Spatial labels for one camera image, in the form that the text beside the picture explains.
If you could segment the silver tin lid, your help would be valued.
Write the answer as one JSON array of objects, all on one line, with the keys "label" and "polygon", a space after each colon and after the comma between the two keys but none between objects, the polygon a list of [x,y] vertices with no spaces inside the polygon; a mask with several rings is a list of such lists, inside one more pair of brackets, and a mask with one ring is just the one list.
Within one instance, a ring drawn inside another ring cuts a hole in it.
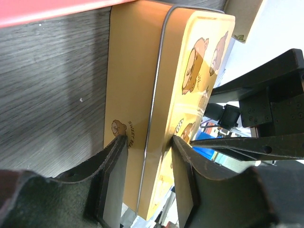
[{"label": "silver tin lid", "polygon": [[198,130],[235,27],[235,17],[171,7],[163,21],[144,144],[137,214],[150,219],[174,183],[171,137]]}]

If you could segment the gold cookie tin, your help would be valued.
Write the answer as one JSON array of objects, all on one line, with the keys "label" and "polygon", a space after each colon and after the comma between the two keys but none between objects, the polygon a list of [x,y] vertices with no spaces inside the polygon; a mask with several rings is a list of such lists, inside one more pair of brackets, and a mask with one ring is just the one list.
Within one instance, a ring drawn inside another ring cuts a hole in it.
[{"label": "gold cookie tin", "polygon": [[152,102],[161,29],[170,8],[138,0],[113,6],[110,13],[104,142],[128,137],[124,202],[140,215],[152,209],[166,128]]}]

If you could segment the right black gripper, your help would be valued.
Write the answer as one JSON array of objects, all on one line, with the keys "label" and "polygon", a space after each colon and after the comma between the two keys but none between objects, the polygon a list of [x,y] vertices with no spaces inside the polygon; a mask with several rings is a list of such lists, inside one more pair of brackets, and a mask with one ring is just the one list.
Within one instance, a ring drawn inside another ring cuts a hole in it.
[{"label": "right black gripper", "polygon": [[212,96],[242,96],[241,122],[256,137],[191,141],[239,161],[304,158],[304,56],[290,49],[256,69],[213,89]]}]

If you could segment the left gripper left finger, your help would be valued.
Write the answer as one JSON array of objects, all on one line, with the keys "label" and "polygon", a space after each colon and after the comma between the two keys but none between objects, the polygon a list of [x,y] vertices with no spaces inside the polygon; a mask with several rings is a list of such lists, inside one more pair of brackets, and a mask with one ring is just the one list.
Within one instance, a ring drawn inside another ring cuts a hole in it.
[{"label": "left gripper left finger", "polygon": [[127,137],[120,135],[54,178],[29,170],[1,170],[1,227],[118,228],[127,159]]}]

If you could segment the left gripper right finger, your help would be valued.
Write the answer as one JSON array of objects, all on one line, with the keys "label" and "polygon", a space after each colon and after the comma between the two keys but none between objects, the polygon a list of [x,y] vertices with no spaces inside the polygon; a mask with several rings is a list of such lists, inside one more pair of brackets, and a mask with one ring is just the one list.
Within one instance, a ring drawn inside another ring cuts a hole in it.
[{"label": "left gripper right finger", "polygon": [[295,161],[236,173],[173,136],[172,164],[182,228],[301,228],[304,168]]}]

